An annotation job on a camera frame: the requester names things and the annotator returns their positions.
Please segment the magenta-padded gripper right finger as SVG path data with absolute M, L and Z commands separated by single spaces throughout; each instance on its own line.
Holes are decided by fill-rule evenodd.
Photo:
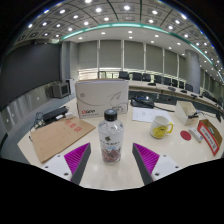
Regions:
M 133 144 L 132 153 L 145 185 L 181 170 L 181 166 L 168 155 L 159 155 L 137 143 Z

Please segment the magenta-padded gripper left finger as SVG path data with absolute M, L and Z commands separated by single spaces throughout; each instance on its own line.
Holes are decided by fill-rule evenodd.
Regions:
M 91 144 L 87 143 L 62 155 L 56 154 L 42 169 L 79 185 L 91 154 Z

